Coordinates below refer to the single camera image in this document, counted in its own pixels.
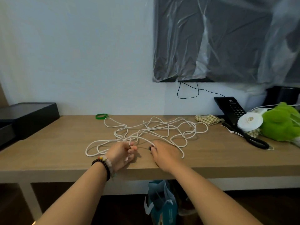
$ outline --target black box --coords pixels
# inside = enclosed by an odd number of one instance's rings
[[[0,126],[11,124],[16,140],[26,139],[57,119],[59,113],[55,102],[22,102],[0,108]]]

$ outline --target person's left arm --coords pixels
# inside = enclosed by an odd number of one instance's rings
[[[107,152],[114,172],[134,159],[136,146],[115,143]],[[106,184],[107,172],[100,162],[94,163],[36,222],[36,225],[91,224]]]

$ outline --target white table leg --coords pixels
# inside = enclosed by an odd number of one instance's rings
[[[31,184],[29,182],[20,182],[19,186],[29,207],[29,210],[31,211],[33,219],[37,221],[42,216],[42,210],[40,209],[40,205]]]

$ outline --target dark floor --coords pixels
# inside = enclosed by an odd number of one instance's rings
[[[45,211],[71,185],[72,183],[35,183],[33,188],[42,211]],[[5,191],[7,190],[0,186],[0,224],[31,225],[33,219],[21,192]],[[240,190],[226,193],[264,225],[300,224],[300,189]],[[92,224],[152,224],[151,217],[144,211],[144,197],[145,195],[103,196]],[[202,223],[197,215],[190,215],[178,216],[177,224]]]

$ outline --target black beaded bracelet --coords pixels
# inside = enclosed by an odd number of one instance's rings
[[[106,162],[103,161],[102,159],[98,158],[98,159],[96,159],[96,160],[94,160],[94,161],[92,162],[92,165],[93,165],[94,163],[96,163],[96,162],[102,163],[103,166],[105,167],[106,172],[107,172],[107,179],[106,179],[106,181],[108,181],[108,180],[110,179],[110,169],[108,168]]]

